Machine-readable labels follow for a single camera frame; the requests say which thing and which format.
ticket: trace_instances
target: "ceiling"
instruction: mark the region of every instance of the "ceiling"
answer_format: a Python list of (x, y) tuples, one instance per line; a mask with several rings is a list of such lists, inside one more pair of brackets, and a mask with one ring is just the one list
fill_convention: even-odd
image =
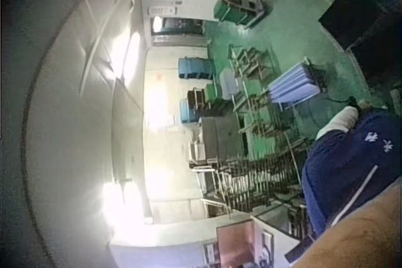
[(134, 2), (2, 0), (7, 267), (116, 266), (102, 189), (116, 177), (143, 183), (144, 39), (132, 78), (116, 79), (119, 49), (133, 33), (143, 37), (141, 0)]

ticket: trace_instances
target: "ceiling light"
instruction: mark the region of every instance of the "ceiling light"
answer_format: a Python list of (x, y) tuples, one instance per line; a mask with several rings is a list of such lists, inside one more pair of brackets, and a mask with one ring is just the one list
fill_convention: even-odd
[(126, 54), (126, 61), (124, 62), (123, 77), (126, 85), (130, 84), (136, 73), (136, 67), (139, 54), (139, 42), (141, 37), (139, 33), (135, 32), (130, 39), (129, 46)]
[(154, 33), (159, 33), (162, 29), (162, 18), (160, 18), (159, 16), (153, 18), (152, 28)]
[(112, 68), (116, 78), (121, 78), (124, 64), (124, 57), (126, 56), (127, 46), (130, 39), (130, 27), (128, 26), (123, 32), (115, 37), (112, 42)]

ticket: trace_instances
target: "metal rack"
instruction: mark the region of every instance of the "metal rack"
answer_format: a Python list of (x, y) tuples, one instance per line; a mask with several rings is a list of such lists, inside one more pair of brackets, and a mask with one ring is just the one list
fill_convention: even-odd
[(209, 160), (206, 166), (193, 168), (197, 173), (210, 173), (213, 188), (204, 194), (205, 204), (224, 207), (233, 211), (251, 212), (260, 205), (269, 205), (280, 200), (280, 194), (287, 194), (300, 187), (299, 174), (295, 169), (293, 152), (308, 151), (306, 139), (299, 139), (288, 149), (257, 160), (242, 156), (223, 162)]

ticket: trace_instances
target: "floor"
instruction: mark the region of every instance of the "floor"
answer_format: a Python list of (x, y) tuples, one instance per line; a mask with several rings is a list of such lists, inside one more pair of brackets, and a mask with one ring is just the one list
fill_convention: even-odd
[[(325, 96), (337, 100), (354, 96), (357, 100), (381, 103), (381, 99), (372, 96), (350, 58), (339, 52), (320, 29), (318, 19), (333, 0), (263, 1), (271, 12), (254, 28), (244, 30), (229, 22), (206, 24), (209, 56), (215, 62), (217, 78), (224, 68), (230, 67), (227, 59), (229, 43), (268, 50), (271, 61), (267, 64), (272, 65), (278, 75), (306, 56), (315, 67), (323, 70), (328, 92), (297, 105), (288, 115), (294, 121), (293, 132), (310, 139), (344, 106), (324, 99)], [(250, 135), (247, 140), (249, 147), (259, 155), (268, 152), (274, 144), (273, 139)]]

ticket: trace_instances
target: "person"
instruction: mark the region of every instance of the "person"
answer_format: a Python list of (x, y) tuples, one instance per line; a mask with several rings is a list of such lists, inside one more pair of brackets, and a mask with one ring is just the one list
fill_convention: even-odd
[[(382, 249), (373, 250), (367, 243), (374, 240), (374, 234), (379, 242), (392, 245), (387, 254), (395, 251), (398, 239), (394, 232), (400, 233), (400, 194), (396, 191), (400, 192), (401, 183), (401, 134), (400, 117), (386, 109), (373, 108), (367, 102), (359, 105), (351, 102), (318, 132), (302, 171), (313, 235), (285, 256), (289, 262), (294, 264), (303, 259), (296, 267), (338, 267), (340, 262), (335, 256), (331, 257), (333, 263), (330, 257), (323, 256), (331, 253), (326, 248), (337, 242), (343, 253), (334, 251), (334, 255), (340, 256), (342, 263), (349, 258), (350, 263), (356, 263), (352, 259), (357, 250), (381, 252)], [(389, 191), (392, 193), (388, 193), (391, 194), (388, 199), (380, 197)], [(382, 255), (366, 255), (363, 262), (371, 257), (379, 259)]]

